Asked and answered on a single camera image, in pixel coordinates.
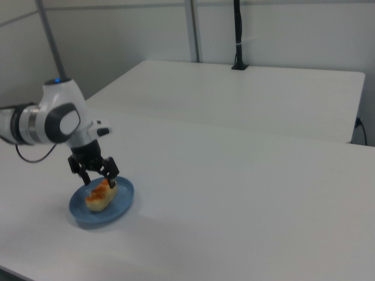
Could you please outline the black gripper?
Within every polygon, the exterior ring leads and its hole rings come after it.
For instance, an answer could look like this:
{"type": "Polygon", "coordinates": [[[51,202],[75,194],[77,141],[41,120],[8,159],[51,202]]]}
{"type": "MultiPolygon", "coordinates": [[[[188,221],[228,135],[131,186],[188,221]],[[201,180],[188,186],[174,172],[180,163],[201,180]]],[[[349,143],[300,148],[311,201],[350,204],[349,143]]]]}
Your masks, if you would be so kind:
{"type": "Polygon", "coordinates": [[[112,157],[106,159],[102,157],[97,140],[70,150],[72,154],[68,158],[68,163],[71,171],[78,173],[85,186],[91,183],[90,176],[87,173],[88,170],[102,174],[107,179],[109,187],[115,187],[116,178],[120,171],[112,157]]]}

